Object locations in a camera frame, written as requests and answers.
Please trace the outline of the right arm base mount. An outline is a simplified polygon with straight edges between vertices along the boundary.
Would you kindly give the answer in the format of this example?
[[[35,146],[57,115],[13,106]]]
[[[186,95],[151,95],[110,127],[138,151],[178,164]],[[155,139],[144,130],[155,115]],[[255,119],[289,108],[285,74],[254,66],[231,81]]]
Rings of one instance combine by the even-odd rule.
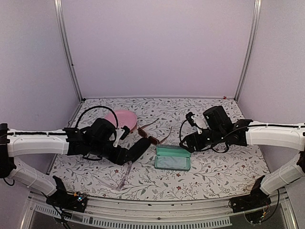
[[[269,194],[265,194],[261,189],[261,183],[265,176],[261,176],[258,178],[251,191],[248,195],[243,195],[239,197],[231,198],[228,201],[228,206],[233,210],[233,213],[252,210],[259,207],[266,206],[266,209],[261,210],[260,212],[252,212],[252,213],[246,213],[245,218],[246,220],[252,224],[257,225],[261,224],[263,222],[268,221],[277,211],[279,206],[279,200],[280,200],[280,192],[277,190],[277,203],[273,210],[273,212],[267,217],[268,210],[271,206],[271,199],[269,197]]]

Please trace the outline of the grey case green lining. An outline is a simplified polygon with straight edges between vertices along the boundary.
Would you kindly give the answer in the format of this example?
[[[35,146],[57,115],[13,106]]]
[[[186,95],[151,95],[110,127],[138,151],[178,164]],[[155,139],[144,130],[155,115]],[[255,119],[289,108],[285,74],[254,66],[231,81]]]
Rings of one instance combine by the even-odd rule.
[[[191,153],[172,145],[157,145],[154,168],[160,170],[189,171]]]

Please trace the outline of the blue-grey cleaning cloth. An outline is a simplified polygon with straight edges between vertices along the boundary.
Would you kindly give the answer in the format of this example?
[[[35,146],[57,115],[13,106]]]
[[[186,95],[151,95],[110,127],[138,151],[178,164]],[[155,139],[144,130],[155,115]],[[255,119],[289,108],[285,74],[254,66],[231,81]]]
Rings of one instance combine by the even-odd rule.
[[[184,157],[157,157],[155,167],[160,169],[188,169],[188,159]]]

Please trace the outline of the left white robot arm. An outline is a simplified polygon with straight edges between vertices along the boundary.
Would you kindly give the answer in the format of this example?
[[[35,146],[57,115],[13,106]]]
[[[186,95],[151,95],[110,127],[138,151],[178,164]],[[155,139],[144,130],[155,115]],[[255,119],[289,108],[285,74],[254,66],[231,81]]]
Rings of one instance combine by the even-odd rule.
[[[28,187],[43,192],[58,203],[67,207],[71,197],[66,193],[65,185],[58,177],[50,177],[16,159],[21,155],[58,154],[82,155],[94,160],[108,159],[114,164],[129,167],[132,164],[129,152],[119,146],[130,130],[128,127],[116,128],[106,119],[98,118],[91,126],[78,129],[67,127],[49,132],[24,132],[8,129],[8,125],[0,125],[0,177],[15,179]]]

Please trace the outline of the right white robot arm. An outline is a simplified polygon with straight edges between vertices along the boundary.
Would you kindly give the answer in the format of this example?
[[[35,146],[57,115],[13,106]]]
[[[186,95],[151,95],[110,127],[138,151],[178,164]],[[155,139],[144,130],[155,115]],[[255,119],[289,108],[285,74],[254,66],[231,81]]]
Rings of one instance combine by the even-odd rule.
[[[222,106],[214,106],[203,113],[204,119],[189,112],[186,121],[196,132],[180,138],[179,146],[190,153],[213,150],[220,143],[249,146],[264,145],[290,148],[298,154],[276,171],[255,181],[246,203],[258,207],[265,197],[305,175],[305,125],[268,124],[251,119],[233,123]]]

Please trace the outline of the clear purple glasses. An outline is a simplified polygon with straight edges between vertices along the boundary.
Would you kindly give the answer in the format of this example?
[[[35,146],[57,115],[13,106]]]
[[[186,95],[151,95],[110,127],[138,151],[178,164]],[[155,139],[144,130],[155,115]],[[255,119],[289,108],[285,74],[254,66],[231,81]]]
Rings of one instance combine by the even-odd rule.
[[[99,175],[96,179],[102,185],[115,191],[121,191],[128,181],[132,170],[132,161],[121,166],[121,169],[111,169]]]

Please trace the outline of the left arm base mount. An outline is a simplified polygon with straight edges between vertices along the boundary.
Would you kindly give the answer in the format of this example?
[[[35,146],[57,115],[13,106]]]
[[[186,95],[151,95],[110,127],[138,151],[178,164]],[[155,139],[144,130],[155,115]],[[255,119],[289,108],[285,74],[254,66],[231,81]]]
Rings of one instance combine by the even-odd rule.
[[[60,209],[84,213],[88,202],[87,194],[81,192],[68,193],[59,177],[53,176],[52,178],[56,183],[56,191],[51,196],[46,197],[46,203]]]

